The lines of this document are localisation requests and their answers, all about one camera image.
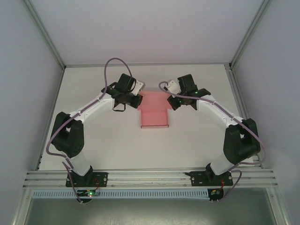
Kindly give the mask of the pink paper box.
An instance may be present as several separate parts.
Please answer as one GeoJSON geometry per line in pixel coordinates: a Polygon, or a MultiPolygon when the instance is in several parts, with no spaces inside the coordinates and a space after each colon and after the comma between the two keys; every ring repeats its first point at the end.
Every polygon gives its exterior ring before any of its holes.
{"type": "Polygon", "coordinates": [[[169,94],[162,91],[141,91],[143,96],[141,104],[138,106],[140,111],[141,128],[168,128],[168,111],[171,106],[167,99],[169,94]]]}

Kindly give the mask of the aluminium mounting rail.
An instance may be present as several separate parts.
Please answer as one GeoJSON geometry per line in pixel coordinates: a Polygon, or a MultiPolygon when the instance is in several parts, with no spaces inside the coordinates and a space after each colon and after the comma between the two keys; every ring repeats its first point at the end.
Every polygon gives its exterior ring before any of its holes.
{"type": "MultiPolygon", "coordinates": [[[[107,189],[138,188],[191,188],[188,173],[196,168],[145,169],[145,170],[108,170],[107,189]]],[[[278,182],[272,169],[260,167],[241,167],[242,177],[237,188],[277,187],[278,182]]],[[[24,188],[58,189],[64,188],[67,180],[66,171],[29,171],[25,176],[24,188]]]]}

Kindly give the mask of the aluminium frame post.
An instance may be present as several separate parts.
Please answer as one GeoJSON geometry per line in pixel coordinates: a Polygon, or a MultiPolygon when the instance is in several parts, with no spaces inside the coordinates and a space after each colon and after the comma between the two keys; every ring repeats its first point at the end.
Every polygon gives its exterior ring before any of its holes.
{"type": "Polygon", "coordinates": [[[31,0],[21,0],[24,6],[26,7],[26,10],[28,11],[30,17],[32,18],[37,30],[39,31],[42,39],[44,40],[45,44],[47,45],[50,53],[54,57],[55,61],[59,65],[62,71],[65,71],[66,65],[63,62],[57,48],[55,47],[41,17],[38,14],[38,11],[36,10],[34,4],[31,0]]]}
{"type": "Polygon", "coordinates": [[[234,68],[237,66],[238,62],[240,61],[240,58],[242,57],[244,51],[246,50],[250,40],[252,39],[265,13],[267,12],[271,2],[272,0],[262,0],[257,12],[254,15],[254,18],[252,19],[249,27],[247,28],[245,35],[242,38],[241,43],[239,44],[231,62],[229,63],[229,67],[231,70],[234,70],[234,68]]]}

